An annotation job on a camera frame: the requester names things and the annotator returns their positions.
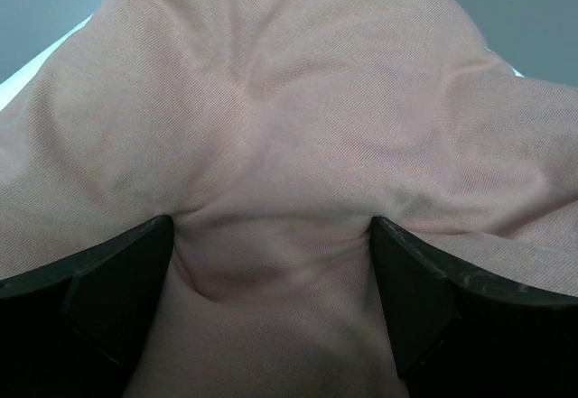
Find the pink t-shirt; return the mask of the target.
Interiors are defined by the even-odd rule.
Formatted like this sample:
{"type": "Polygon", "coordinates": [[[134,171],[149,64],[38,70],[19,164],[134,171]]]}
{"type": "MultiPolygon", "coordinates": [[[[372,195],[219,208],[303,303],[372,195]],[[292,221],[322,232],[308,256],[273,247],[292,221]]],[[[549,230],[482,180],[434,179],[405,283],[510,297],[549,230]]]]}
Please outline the pink t-shirt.
{"type": "Polygon", "coordinates": [[[577,92],[453,0],[104,0],[1,113],[1,274],[176,226],[129,397],[403,397],[386,217],[577,292],[577,92]]]}

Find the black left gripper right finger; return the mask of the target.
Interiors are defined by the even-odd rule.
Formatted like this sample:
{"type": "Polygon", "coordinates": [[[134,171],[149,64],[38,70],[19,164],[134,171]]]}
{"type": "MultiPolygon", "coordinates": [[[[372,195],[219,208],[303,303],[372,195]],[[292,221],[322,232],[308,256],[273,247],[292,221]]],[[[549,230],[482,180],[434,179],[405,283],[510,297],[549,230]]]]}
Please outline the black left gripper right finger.
{"type": "Polygon", "coordinates": [[[577,300],[501,277],[385,218],[370,254],[413,397],[574,397],[577,300]]]}

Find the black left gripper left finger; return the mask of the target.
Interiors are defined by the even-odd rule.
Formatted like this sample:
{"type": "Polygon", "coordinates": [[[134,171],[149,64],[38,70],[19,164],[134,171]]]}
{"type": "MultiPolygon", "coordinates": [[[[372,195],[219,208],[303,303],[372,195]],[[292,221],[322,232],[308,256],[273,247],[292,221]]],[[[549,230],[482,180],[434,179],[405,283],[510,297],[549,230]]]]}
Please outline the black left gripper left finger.
{"type": "Polygon", "coordinates": [[[153,218],[1,282],[3,397],[120,397],[139,363],[173,250],[153,218]]]}

